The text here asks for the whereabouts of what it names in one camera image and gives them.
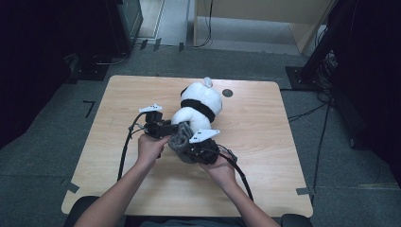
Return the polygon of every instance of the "finger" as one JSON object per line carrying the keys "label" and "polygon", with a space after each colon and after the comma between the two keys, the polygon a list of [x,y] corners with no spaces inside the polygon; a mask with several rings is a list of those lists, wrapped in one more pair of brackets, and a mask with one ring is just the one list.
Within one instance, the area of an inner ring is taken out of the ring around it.
{"label": "finger", "polygon": [[161,138],[159,141],[157,141],[158,144],[164,145],[165,143],[168,142],[168,140],[170,139],[171,135],[165,136],[163,138]]}

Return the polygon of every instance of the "black strap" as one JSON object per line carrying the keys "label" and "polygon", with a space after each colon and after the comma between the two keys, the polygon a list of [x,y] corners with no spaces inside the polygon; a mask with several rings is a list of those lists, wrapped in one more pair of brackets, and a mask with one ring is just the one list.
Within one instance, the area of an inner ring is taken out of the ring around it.
{"label": "black strap", "polygon": [[205,115],[207,118],[209,118],[210,123],[212,123],[215,120],[215,113],[213,113],[212,110],[210,110],[209,107],[207,107],[206,105],[204,105],[203,103],[201,103],[198,100],[195,99],[185,99],[183,101],[181,101],[181,108],[184,107],[191,107],[195,110],[197,110],[198,112],[200,112],[201,114]]}

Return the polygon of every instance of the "black cable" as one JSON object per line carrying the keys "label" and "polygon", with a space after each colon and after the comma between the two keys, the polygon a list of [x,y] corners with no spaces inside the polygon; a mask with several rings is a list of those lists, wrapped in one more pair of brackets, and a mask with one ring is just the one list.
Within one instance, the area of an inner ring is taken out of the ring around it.
{"label": "black cable", "polygon": [[233,166],[233,168],[235,168],[235,170],[238,172],[239,176],[241,177],[242,182],[245,185],[245,188],[247,189],[248,192],[248,197],[253,201],[253,195],[252,195],[252,191],[250,189],[250,186],[248,185],[248,181],[247,181],[247,177],[245,176],[244,172],[242,172],[241,168],[239,168],[239,166],[230,158],[227,158],[225,155],[219,153],[219,156],[223,157],[225,160],[227,160],[227,162],[229,164],[231,164],[231,166]]}
{"label": "black cable", "polygon": [[204,47],[204,46],[206,46],[207,44],[209,44],[210,41],[213,42],[213,40],[212,40],[212,11],[213,11],[213,0],[210,1],[209,23],[207,22],[207,19],[206,19],[206,17],[205,17],[206,26],[207,26],[207,28],[208,28],[208,30],[209,30],[209,34],[208,34],[208,36],[206,37],[206,40],[203,42],[203,44],[201,44],[201,45],[194,45],[194,47],[197,47],[197,48],[199,48],[199,47]]}
{"label": "black cable", "polygon": [[204,151],[209,151],[209,152],[213,152],[213,153],[215,153],[215,154],[218,154],[219,156],[221,156],[221,157],[223,157],[225,160],[227,160],[227,162],[228,162],[231,166],[233,166],[233,168],[238,172],[239,176],[241,177],[242,182],[243,182],[244,185],[245,185],[245,188],[247,189],[248,197],[253,201],[253,195],[252,195],[251,188],[250,188],[250,186],[248,185],[247,177],[245,176],[244,172],[242,172],[241,168],[236,164],[235,161],[233,161],[232,159],[226,157],[225,155],[221,154],[221,153],[218,152],[218,151],[215,151],[215,150],[212,150],[212,149],[209,149],[209,148],[200,148],[200,149],[201,149],[201,150],[204,150]]}
{"label": "black cable", "polygon": [[327,105],[327,104],[328,103],[324,103],[324,104],[322,104],[322,105],[316,107],[315,109],[312,109],[312,110],[310,110],[310,111],[308,111],[306,113],[301,113],[301,114],[298,114],[298,115],[290,116],[290,117],[288,117],[288,120],[289,120],[288,122],[296,121],[299,118],[301,118],[302,116],[312,114],[313,112],[315,112],[316,110],[320,109],[321,107],[323,107],[324,105]]}
{"label": "black cable", "polygon": [[[329,110],[330,110],[330,105],[327,105],[327,110],[326,110],[326,114],[325,114],[325,118],[324,118],[323,130],[322,130],[322,135],[321,135],[321,140],[319,141],[318,154],[317,154],[317,157],[316,157],[315,175],[313,177],[313,187],[312,187],[313,190],[315,190],[316,182],[318,181],[319,162],[321,160],[322,143],[323,143],[325,128],[326,128],[326,125],[327,125],[327,118],[328,118]],[[315,195],[312,194],[311,197],[312,197],[311,198],[311,203],[312,203],[312,206],[313,206],[313,201],[315,200]]]}
{"label": "black cable", "polygon": [[137,131],[132,132],[133,131],[133,127],[136,125],[136,121],[138,121],[139,117],[141,115],[143,115],[143,114],[145,114],[145,112],[142,112],[142,113],[138,114],[136,116],[135,120],[133,120],[132,125],[130,125],[128,127],[129,132],[128,132],[127,139],[126,139],[126,142],[125,142],[124,147],[123,147],[123,152],[121,154],[120,168],[118,169],[117,181],[119,181],[121,179],[122,175],[123,175],[124,162],[125,162],[125,157],[126,157],[126,154],[127,154],[128,143],[132,139],[132,135],[137,132]]}

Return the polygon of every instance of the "wire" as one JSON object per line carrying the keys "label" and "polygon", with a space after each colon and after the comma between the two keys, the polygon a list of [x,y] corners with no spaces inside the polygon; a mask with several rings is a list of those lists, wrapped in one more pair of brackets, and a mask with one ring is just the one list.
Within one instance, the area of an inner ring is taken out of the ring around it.
{"label": "wire", "polygon": [[128,53],[125,54],[124,58],[120,61],[116,61],[116,62],[110,62],[110,63],[102,63],[102,62],[95,62],[95,64],[99,64],[99,65],[115,65],[115,64],[119,64],[121,63],[124,59],[126,59],[128,56]]}
{"label": "wire", "polygon": [[209,44],[209,42],[211,42],[210,44],[213,43],[212,40],[212,11],[213,11],[213,0],[210,1],[210,10],[209,10],[209,22],[207,21],[206,16],[204,17],[204,20],[206,22],[206,26],[209,30],[209,34],[206,37],[206,40],[203,42],[203,44],[201,45],[194,45],[193,47],[199,48],[199,47],[204,47],[207,44]]}
{"label": "wire", "polygon": [[124,147],[123,147],[123,152],[121,154],[120,168],[118,169],[117,181],[119,181],[121,179],[122,175],[123,175],[124,162],[125,162],[125,157],[126,157],[126,154],[127,154],[128,143],[132,139],[132,135],[137,132],[137,131],[132,132],[133,131],[133,127],[136,125],[136,121],[138,121],[139,117],[141,115],[145,114],[145,113],[146,112],[141,112],[140,114],[138,114],[136,116],[135,120],[133,120],[132,125],[130,125],[128,127],[129,132],[128,132],[127,139],[126,139],[126,142],[125,142]]}
{"label": "wire", "polygon": [[308,111],[308,112],[301,113],[301,114],[294,115],[294,116],[290,116],[290,117],[288,118],[288,120],[289,120],[288,122],[296,121],[296,120],[298,120],[299,118],[301,118],[301,117],[303,117],[303,116],[305,116],[305,115],[312,114],[313,112],[315,112],[316,110],[320,109],[321,107],[323,107],[323,106],[325,106],[325,105],[327,105],[327,104],[328,104],[328,103],[324,103],[324,104],[322,104],[322,105],[320,105],[320,106],[316,107],[315,109],[312,109],[312,110],[310,110],[310,111]]}
{"label": "wire", "polygon": [[348,45],[347,45],[347,47],[349,47],[349,45],[350,45],[350,43],[351,43],[351,37],[352,37],[352,30],[353,30],[353,27],[354,27],[354,21],[355,21],[355,15],[356,15],[356,13],[357,13],[357,5],[359,4],[359,0],[357,0],[357,3],[355,4],[355,7],[354,7],[354,13],[353,13],[353,15],[352,15],[352,21],[351,21],[351,27],[350,27],[350,35],[349,35],[349,37],[348,37]]}
{"label": "wire", "polygon": [[241,168],[236,164],[236,162],[234,160],[232,160],[231,158],[228,158],[225,155],[221,154],[220,152],[212,150],[212,149],[208,149],[208,148],[200,148],[200,149],[204,150],[204,151],[210,151],[210,152],[213,152],[215,154],[218,154],[219,156],[221,156],[225,160],[227,160],[227,162],[229,164],[231,164],[231,166],[233,166],[233,168],[238,172],[239,176],[241,177],[242,182],[245,185],[245,189],[247,190],[248,197],[253,201],[253,194],[252,194],[250,186],[248,185],[247,177],[245,176],[244,172],[242,172]]}
{"label": "wire", "polygon": [[[326,110],[326,114],[325,114],[325,118],[324,118],[323,130],[322,130],[322,135],[321,135],[321,140],[319,141],[318,154],[317,154],[317,157],[316,157],[315,175],[313,177],[313,190],[315,190],[316,182],[318,181],[319,162],[321,160],[321,150],[322,150],[324,133],[325,133],[325,129],[326,129],[326,126],[327,126],[327,118],[328,118],[329,110],[330,110],[330,105],[327,105],[327,110]],[[312,198],[311,198],[312,206],[313,206],[313,201],[314,200],[315,200],[315,195],[312,194]]]}

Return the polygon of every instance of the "plush toy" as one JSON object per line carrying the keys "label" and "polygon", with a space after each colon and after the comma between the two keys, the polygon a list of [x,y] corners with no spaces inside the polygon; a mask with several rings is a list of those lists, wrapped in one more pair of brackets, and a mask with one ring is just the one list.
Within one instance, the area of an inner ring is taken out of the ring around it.
{"label": "plush toy", "polygon": [[179,124],[178,132],[173,134],[168,145],[185,163],[196,163],[186,152],[189,139],[198,130],[211,130],[211,123],[221,112],[222,102],[218,91],[213,88],[210,78],[204,83],[194,82],[181,92],[181,109],[171,119],[171,124]]}

